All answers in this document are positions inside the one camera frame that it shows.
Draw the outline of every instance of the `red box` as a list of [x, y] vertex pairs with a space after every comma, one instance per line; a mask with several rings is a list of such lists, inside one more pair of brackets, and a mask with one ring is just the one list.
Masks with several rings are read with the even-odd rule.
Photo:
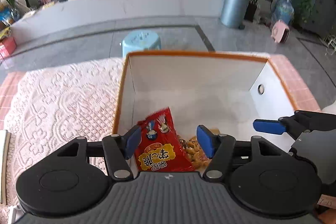
[[2, 58], [10, 56], [16, 49], [14, 37], [6, 37], [0, 42], [0, 54]]

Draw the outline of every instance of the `dark gray cabinet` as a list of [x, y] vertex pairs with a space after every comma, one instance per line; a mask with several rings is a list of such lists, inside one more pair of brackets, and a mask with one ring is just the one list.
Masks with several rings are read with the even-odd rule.
[[336, 0], [315, 0], [307, 22], [300, 26], [325, 38], [332, 31], [336, 19]]

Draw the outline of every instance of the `blue gripper pad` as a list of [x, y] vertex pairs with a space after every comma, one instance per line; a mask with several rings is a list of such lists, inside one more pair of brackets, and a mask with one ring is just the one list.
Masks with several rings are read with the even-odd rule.
[[286, 127], [280, 123], [280, 121], [272, 120], [260, 120], [256, 119], [253, 122], [253, 128], [255, 131], [264, 132], [269, 134], [281, 135], [286, 132]]
[[133, 133], [131, 133], [131, 136], [126, 141], [126, 148], [124, 153], [125, 160], [128, 160], [132, 157], [141, 140], [141, 127], [134, 126], [130, 129], [130, 131], [133, 131]]
[[213, 147], [212, 137], [214, 136], [209, 129], [203, 125], [199, 125], [196, 129], [196, 136], [199, 145], [203, 149], [205, 155], [212, 159], [215, 155], [215, 148]]

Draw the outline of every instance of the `cartoon character on bag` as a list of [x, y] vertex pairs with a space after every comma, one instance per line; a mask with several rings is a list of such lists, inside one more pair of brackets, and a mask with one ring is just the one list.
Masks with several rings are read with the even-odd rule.
[[154, 121], [150, 121], [150, 122], [148, 123], [148, 126], [146, 126], [146, 128], [147, 128], [147, 130], [148, 130], [146, 136], [147, 136], [147, 138], [148, 138], [149, 140], [152, 140], [152, 141], [155, 140], [155, 139], [157, 138], [157, 136], [158, 136], [158, 134], [157, 134], [156, 131], [154, 130], [154, 124], [155, 124]]
[[160, 126], [159, 126], [160, 131], [162, 133], [167, 133], [169, 131], [169, 126], [167, 126], [166, 116], [165, 115], [160, 115], [159, 118], [157, 119], [157, 121], [160, 124]]

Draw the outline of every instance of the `food package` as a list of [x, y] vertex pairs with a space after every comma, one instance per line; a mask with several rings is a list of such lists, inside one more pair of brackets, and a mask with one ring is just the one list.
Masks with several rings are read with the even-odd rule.
[[6, 7], [3, 11], [0, 12], [0, 19], [6, 26], [9, 26], [14, 23], [14, 19], [8, 7]]
[[177, 136], [192, 166], [196, 170], [208, 167], [211, 160], [205, 155], [196, 136], [192, 137], [189, 141], [184, 140], [180, 135]]
[[134, 156], [139, 171], [194, 171], [174, 129], [169, 108], [139, 121], [141, 142]]
[[7, 27], [7, 28], [3, 29], [3, 30], [0, 32], [0, 41], [1, 41], [2, 39], [5, 39], [5, 38], [7, 38], [7, 37], [10, 37], [11, 34], [12, 34], [12, 31], [11, 31], [10, 27]]

